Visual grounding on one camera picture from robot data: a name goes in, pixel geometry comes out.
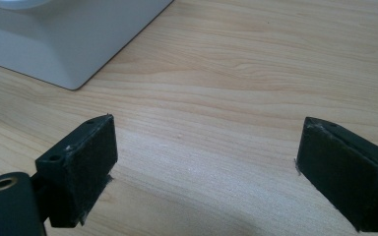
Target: white device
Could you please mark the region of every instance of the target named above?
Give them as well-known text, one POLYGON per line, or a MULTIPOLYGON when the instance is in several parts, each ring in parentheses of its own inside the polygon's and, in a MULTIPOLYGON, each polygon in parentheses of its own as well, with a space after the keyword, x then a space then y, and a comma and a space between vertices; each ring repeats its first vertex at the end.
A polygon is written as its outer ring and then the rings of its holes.
POLYGON ((172 0, 0 0, 0 66, 77 89, 172 0))

